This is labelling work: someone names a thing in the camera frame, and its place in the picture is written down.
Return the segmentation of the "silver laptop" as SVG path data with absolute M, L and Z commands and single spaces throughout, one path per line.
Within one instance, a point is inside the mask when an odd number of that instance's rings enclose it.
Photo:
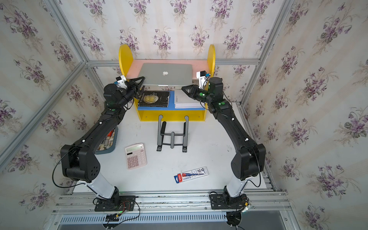
M 192 83 L 193 66 L 190 64 L 144 63 L 139 77 L 145 77 L 146 86 L 186 86 Z

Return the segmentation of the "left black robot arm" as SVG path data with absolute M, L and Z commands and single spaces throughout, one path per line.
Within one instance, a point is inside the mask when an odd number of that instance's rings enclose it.
M 142 94 L 145 77 L 126 80 L 117 77 L 117 81 L 104 87 L 104 110 L 98 121 L 79 140 L 72 145 L 64 145 L 60 150 L 62 174 L 85 185 L 92 190 L 100 203 L 109 202 L 117 206 L 120 202 L 119 190 L 111 185 L 101 174 L 101 166 L 95 155 L 105 137 L 121 123 L 128 103 Z

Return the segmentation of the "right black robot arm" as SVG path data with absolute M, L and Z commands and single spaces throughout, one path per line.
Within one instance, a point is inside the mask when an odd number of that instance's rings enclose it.
M 256 143 L 238 121 L 232 104 L 224 93 L 222 79 L 210 78 L 206 90 L 192 84 L 183 86 L 182 91 L 189 98 L 208 105 L 209 112 L 223 126 L 234 145 L 235 156 L 231 161 L 233 178 L 224 187 L 225 201 L 232 202 L 241 198 L 242 191 L 249 184 L 260 187 L 261 179 L 257 184 L 253 179 L 261 177 L 264 170 L 266 148 L 263 144 Z

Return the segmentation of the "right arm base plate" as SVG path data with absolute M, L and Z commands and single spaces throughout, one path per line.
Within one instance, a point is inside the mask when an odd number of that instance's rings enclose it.
M 241 194 L 238 197 L 230 197 L 227 193 L 218 194 L 217 192 L 213 191 L 209 193 L 209 199 L 212 210 L 242 210 L 249 204 L 249 198 L 246 194 Z

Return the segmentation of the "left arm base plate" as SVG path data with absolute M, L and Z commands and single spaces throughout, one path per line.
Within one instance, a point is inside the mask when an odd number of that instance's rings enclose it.
M 107 211 L 132 211 L 135 206 L 135 196 L 131 195 L 123 195 L 119 198 L 115 199 L 100 199 L 97 198 L 94 202 L 95 204 L 95 212 L 107 212 Z

